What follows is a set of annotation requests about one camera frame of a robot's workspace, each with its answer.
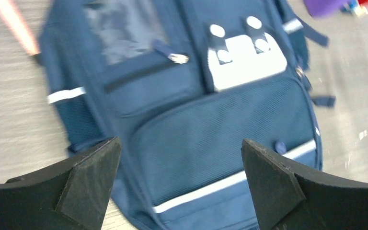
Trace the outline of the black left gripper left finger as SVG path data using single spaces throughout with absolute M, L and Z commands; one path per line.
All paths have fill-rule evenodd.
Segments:
M 121 156 L 118 138 L 0 184 L 0 230 L 99 230 Z

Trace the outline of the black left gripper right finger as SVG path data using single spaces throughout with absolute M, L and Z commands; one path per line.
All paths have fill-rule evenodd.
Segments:
M 368 183 L 310 168 L 245 139 L 242 160 L 262 230 L 368 230 Z

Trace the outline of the navy blue backpack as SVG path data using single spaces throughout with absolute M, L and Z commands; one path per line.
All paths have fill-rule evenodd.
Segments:
M 307 39 L 285 0 L 55 0 L 39 44 L 69 153 L 120 138 L 133 226 L 256 230 L 245 138 L 322 169 Z

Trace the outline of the purple metronome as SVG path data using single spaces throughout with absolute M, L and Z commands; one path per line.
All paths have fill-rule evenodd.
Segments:
M 333 14 L 347 4 L 349 0 L 304 0 L 307 12 L 313 18 Z

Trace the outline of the pink music stand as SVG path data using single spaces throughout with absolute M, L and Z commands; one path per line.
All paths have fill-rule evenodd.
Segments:
M 36 37 L 13 0 L 0 0 L 0 17 L 26 53 L 37 65 L 42 66 L 41 52 Z

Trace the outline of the toy block car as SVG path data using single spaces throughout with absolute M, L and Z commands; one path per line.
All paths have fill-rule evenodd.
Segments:
M 368 0 L 349 0 L 340 8 L 342 13 L 349 13 L 356 17 L 365 16 L 368 14 L 367 10 Z

